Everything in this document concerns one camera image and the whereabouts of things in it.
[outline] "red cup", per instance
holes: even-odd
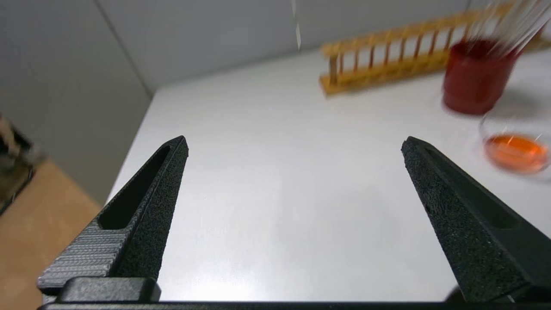
[[[494,42],[461,41],[450,49],[444,77],[444,103],[454,111],[484,114],[503,94],[520,53],[489,56]]]

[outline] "wooden surface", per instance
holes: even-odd
[[[36,279],[99,212],[51,161],[44,161],[0,217],[0,309],[41,304]]]

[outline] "table surface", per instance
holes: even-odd
[[[549,63],[523,56],[502,99],[551,102]],[[551,236],[551,183],[485,160],[480,118],[441,105],[443,74],[326,98],[326,67],[314,51],[157,91],[110,197],[186,137],[162,300],[441,301],[456,281],[404,167],[408,136]]]

